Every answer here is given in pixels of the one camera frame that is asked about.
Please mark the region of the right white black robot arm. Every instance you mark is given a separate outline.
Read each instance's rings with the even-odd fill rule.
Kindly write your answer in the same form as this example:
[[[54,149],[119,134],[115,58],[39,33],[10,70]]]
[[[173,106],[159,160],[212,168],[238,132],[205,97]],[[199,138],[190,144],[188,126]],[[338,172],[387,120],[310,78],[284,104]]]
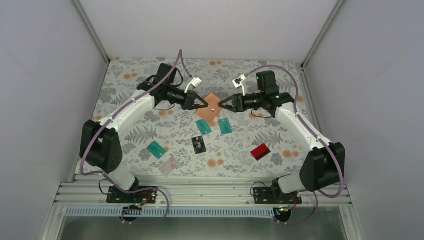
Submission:
[[[258,92],[234,94],[221,101],[219,107],[234,113],[262,108],[291,132],[297,144],[308,151],[299,172],[272,181],[271,198],[284,203],[294,192],[321,192],[323,188],[340,184],[338,197],[344,186],[346,150],[340,142],[332,142],[323,136],[298,108],[298,98],[280,92],[273,71],[256,70]]]

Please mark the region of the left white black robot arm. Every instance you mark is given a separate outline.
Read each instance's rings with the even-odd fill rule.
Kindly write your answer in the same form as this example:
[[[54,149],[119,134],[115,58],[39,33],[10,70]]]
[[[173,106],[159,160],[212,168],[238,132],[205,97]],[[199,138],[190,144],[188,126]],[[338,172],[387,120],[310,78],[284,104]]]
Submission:
[[[84,165],[88,164],[97,168],[93,174],[103,176],[119,190],[124,201],[131,203],[139,197],[139,181],[122,163],[120,133],[163,101],[180,105],[182,110],[203,109],[209,105],[193,90],[180,89],[174,84],[179,72],[176,66],[162,63],[157,73],[139,84],[134,94],[113,113],[83,125],[79,152],[81,175],[87,175]]]

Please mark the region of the black VIP card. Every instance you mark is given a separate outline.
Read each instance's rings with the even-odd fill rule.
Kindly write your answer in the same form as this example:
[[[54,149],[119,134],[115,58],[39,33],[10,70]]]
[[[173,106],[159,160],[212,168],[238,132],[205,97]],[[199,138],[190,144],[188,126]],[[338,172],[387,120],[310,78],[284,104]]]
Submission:
[[[193,137],[191,140],[192,140],[194,153],[196,155],[205,153],[207,151],[206,145],[202,136]]]

